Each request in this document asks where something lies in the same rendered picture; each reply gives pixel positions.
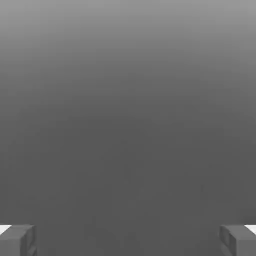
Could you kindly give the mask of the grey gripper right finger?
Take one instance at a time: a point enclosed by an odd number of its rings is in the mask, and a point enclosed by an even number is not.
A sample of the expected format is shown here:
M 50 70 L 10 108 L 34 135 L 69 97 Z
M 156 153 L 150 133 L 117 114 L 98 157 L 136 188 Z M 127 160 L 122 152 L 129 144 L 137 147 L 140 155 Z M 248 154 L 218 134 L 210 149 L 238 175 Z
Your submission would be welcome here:
M 256 256 L 256 224 L 221 225 L 218 234 L 223 256 Z

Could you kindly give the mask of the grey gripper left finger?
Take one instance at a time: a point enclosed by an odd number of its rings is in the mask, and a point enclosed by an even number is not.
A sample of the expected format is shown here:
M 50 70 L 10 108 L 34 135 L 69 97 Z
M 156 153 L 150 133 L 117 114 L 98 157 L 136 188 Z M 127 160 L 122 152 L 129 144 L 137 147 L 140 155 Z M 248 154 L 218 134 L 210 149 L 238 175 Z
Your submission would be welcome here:
M 0 256 L 38 256 L 36 226 L 0 224 Z

